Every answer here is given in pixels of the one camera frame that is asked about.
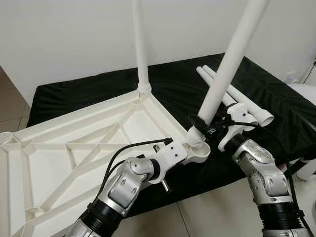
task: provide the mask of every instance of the white pipe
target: white pipe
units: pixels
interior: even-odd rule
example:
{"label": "white pipe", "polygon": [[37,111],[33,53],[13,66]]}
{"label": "white pipe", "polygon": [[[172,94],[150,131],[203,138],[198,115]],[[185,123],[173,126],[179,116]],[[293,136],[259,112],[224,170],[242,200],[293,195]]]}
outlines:
{"label": "white pipe", "polygon": [[[204,81],[208,84],[208,86],[212,86],[214,79],[202,68],[202,67],[197,67],[197,73],[204,79]],[[231,104],[236,104],[236,100],[234,100],[228,93],[225,93],[222,102],[224,103],[225,106],[229,106]],[[244,117],[243,121],[238,121],[238,122],[248,122],[248,123],[253,123],[253,124],[258,124],[258,120],[252,116],[251,114],[247,114],[247,116]],[[245,126],[244,130],[245,131],[251,131],[253,130],[254,127],[250,126]]]}
{"label": "white pipe", "polygon": [[[197,67],[197,73],[204,79],[209,87],[212,86],[214,81],[213,78],[202,67]],[[234,100],[228,93],[224,94],[222,102],[225,106],[237,103],[236,100]]]}
{"label": "white pipe", "polygon": [[132,0],[132,11],[138,72],[137,90],[142,95],[152,90],[148,79],[142,0]]}
{"label": "white pipe", "polygon": [[[269,0],[249,0],[214,78],[214,84],[208,90],[199,110],[198,116],[206,124],[212,122],[268,3]],[[190,128],[187,135],[187,142],[190,146],[200,147],[204,139],[204,136],[195,127]]]}
{"label": "white pipe", "polygon": [[[204,65],[203,69],[207,72],[211,77],[216,76],[216,72],[210,69],[208,66]],[[247,96],[242,94],[239,90],[237,90],[232,85],[229,85],[227,88],[227,92],[231,95],[236,101],[243,102],[247,105],[248,111],[258,120],[260,126],[264,127],[270,124],[274,116],[270,114],[267,110],[260,108],[256,103],[250,100]]]}

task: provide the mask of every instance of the silver robot arm segment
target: silver robot arm segment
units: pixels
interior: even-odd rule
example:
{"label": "silver robot arm segment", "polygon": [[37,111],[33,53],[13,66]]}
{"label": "silver robot arm segment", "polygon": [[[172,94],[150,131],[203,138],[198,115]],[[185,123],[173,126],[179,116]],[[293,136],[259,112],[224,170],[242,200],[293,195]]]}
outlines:
{"label": "silver robot arm segment", "polygon": [[182,162],[187,152],[171,142],[148,158],[128,158],[106,183],[96,201],[78,218],[66,237],[110,237],[131,209],[145,183],[163,181],[166,172]]}
{"label": "silver robot arm segment", "polygon": [[[242,135],[237,137],[232,140],[242,140]],[[237,147],[233,160],[247,176],[264,226],[263,237],[308,237],[288,191],[287,179],[270,152],[248,139]]]}

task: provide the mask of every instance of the black fabric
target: black fabric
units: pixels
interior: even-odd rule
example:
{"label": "black fabric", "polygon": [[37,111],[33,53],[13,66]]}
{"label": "black fabric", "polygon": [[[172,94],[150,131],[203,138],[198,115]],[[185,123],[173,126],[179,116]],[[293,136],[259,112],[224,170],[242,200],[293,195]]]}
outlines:
{"label": "black fabric", "polygon": [[[188,114],[198,113],[208,90],[196,67],[206,64],[216,71],[222,57],[223,54],[218,54],[149,67],[153,95],[184,128],[191,127]],[[137,70],[127,69],[39,86],[28,126],[135,90],[137,81]],[[311,102],[247,58],[243,59],[232,85],[275,116],[266,128],[281,140],[291,159],[316,154],[316,107]],[[255,129],[244,135],[268,149],[277,164],[284,162],[281,148],[269,134]],[[228,154],[212,149],[205,163],[191,163],[168,172],[167,181],[172,192],[167,194],[162,185],[143,190],[129,216],[221,187],[242,177],[244,174]]]}

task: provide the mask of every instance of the white plastic table top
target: white plastic table top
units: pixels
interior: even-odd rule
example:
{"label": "white plastic table top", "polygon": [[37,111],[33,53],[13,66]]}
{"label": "white plastic table top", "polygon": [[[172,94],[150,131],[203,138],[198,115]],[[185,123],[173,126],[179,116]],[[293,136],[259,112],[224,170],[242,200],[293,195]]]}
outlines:
{"label": "white plastic table top", "polygon": [[[0,134],[1,236],[49,237],[68,227],[94,198],[116,150],[165,137],[186,146],[186,134],[152,94],[138,91]],[[153,152],[131,148],[117,162]]]}

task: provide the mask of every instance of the floor tile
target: floor tile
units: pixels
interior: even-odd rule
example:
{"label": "floor tile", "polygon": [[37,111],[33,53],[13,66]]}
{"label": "floor tile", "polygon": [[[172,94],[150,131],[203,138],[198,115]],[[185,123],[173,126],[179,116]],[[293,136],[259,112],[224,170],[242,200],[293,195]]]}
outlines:
{"label": "floor tile", "polygon": [[299,207],[304,211],[305,220],[316,235],[316,179],[303,181],[297,178],[294,187]]}
{"label": "floor tile", "polygon": [[114,237],[188,237],[177,204],[125,219]]}
{"label": "floor tile", "polygon": [[15,132],[18,130],[20,118],[0,122],[0,132]]}
{"label": "floor tile", "polygon": [[22,117],[25,104],[16,88],[0,91],[0,121]]}
{"label": "floor tile", "polygon": [[22,130],[22,129],[26,128],[26,125],[28,124],[28,121],[29,121],[29,117],[22,117],[20,125],[18,127],[18,130]]}
{"label": "floor tile", "polygon": [[22,116],[28,117],[30,115],[30,112],[31,112],[31,107],[28,105],[28,103],[26,103]]}
{"label": "floor tile", "polygon": [[261,236],[261,220],[246,179],[178,202],[191,237]]}
{"label": "floor tile", "polygon": [[13,89],[15,88],[14,84],[10,80],[10,78],[7,76],[7,74],[4,72],[2,67],[0,67],[0,91]]}

